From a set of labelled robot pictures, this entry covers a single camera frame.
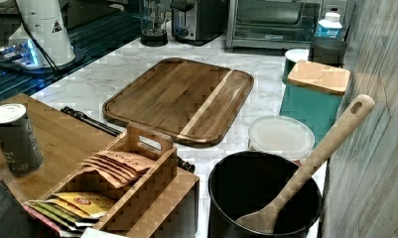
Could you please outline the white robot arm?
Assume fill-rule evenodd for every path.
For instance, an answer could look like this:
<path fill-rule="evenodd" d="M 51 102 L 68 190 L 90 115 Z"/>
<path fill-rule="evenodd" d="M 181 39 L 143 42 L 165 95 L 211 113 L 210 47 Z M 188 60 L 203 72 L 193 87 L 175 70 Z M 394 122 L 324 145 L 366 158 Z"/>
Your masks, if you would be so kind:
<path fill-rule="evenodd" d="M 59 0 L 14 0 L 21 26 L 9 38 L 22 44 L 24 57 L 16 60 L 26 69 L 64 66 L 75 59 L 64 25 Z"/>

